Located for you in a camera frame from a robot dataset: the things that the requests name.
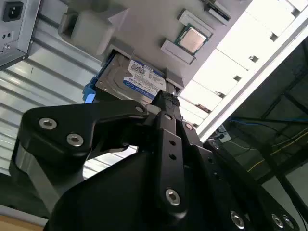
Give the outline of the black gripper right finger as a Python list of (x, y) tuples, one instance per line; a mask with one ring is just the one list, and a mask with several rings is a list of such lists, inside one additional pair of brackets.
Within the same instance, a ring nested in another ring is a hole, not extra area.
[(214, 140), (201, 142), (172, 100), (185, 157), (192, 165), (200, 215), (212, 231), (298, 231), (288, 213), (228, 152)]

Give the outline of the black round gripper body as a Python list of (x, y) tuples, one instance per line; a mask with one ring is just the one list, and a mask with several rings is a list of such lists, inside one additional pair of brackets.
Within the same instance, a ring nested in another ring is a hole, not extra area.
[(137, 153), (67, 191), (47, 231), (211, 231), (181, 154)]

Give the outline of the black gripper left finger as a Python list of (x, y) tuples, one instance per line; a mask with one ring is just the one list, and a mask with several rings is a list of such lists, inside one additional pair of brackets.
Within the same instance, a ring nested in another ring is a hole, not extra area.
[(173, 94), (152, 103), (102, 101), (33, 108), (21, 120), (12, 164), (53, 212), (71, 188), (137, 153), (181, 154)]

